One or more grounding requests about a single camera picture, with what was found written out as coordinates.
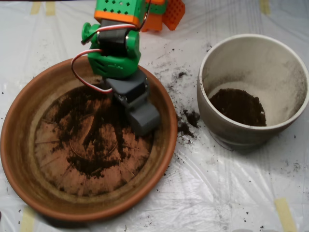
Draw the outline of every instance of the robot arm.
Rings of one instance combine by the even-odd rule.
[[[138,68],[139,30],[145,13],[145,0],[98,0],[95,19],[100,24],[85,23],[82,31],[82,43],[91,42],[90,49],[98,50],[88,54],[93,73],[112,88],[137,135],[149,133],[160,123],[159,112],[147,100],[147,77]]]

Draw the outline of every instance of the soil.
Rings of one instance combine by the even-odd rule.
[[[181,122],[178,125],[178,132],[182,132],[184,135],[190,135],[191,137],[195,137],[194,134],[190,131],[189,126],[185,122]]]
[[[213,106],[223,115],[249,126],[266,126],[264,109],[258,97],[240,89],[220,89],[210,98]]]
[[[188,122],[194,126],[195,128],[198,128],[197,122],[200,118],[199,114],[195,111],[192,111],[191,113],[188,113],[188,110],[183,110],[184,115],[186,116]]]
[[[56,132],[59,143],[52,149],[52,153],[71,147],[72,152],[67,156],[67,161],[80,173],[88,177],[104,177],[104,169],[119,166],[134,153],[134,149],[124,152],[124,148],[127,148],[124,136],[128,137],[134,132],[126,118],[124,107],[116,99],[110,100],[107,95],[87,87],[79,87],[56,101],[52,108],[56,112],[52,116],[53,120],[50,116],[43,116],[44,120],[49,117],[48,120],[56,123],[56,130],[53,129],[52,132]],[[152,133],[134,138],[136,144],[139,144],[139,139],[151,144],[148,149],[151,152]]]
[[[186,73],[186,72],[180,72],[180,73],[178,74],[178,78],[181,78],[181,77],[184,76],[184,75],[187,75],[187,73]]]

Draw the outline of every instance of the terracotta saucer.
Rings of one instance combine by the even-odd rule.
[[[75,64],[98,84],[86,57]],[[91,221],[139,202],[168,168],[177,138],[172,101],[144,68],[161,125],[137,137],[122,108],[84,87],[70,60],[35,77],[13,102],[2,127],[1,161],[16,193],[52,218]]]

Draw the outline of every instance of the plastic sheet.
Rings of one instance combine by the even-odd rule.
[[[286,43],[309,66],[309,1],[184,0],[186,14],[175,31],[141,34],[140,64],[163,83],[181,115],[198,112],[199,66],[211,46],[239,33],[261,33]],[[83,51],[84,22],[95,23],[95,1],[56,2],[56,14],[32,2],[0,2],[0,123],[19,91],[46,68]],[[309,230],[309,110],[258,150],[220,147],[202,121],[190,125],[196,138],[178,138],[175,154],[157,186],[126,213],[86,225],[65,225],[35,214],[23,222],[26,204],[0,166],[0,232],[232,232],[282,231],[276,198],[289,203],[298,231]]]

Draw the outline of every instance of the masking tape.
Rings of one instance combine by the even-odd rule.
[[[32,7],[31,7],[31,11],[30,11],[30,14],[32,15],[36,15],[39,10],[40,10],[40,7],[41,7],[41,2],[40,1],[34,1],[32,3]]]
[[[54,1],[46,2],[46,15],[55,15],[56,14],[56,3]]]
[[[260,11],[265,15],[270,15],[269,0],[260,0]]]
[[[21,221],[21,232],[32,232],[34,225],[34,210],[29,206],[24,208],[23,219]]]
[[[285,198],[275,200],[275,206],[283,227],[283,232],[297,232],[288,203]]]

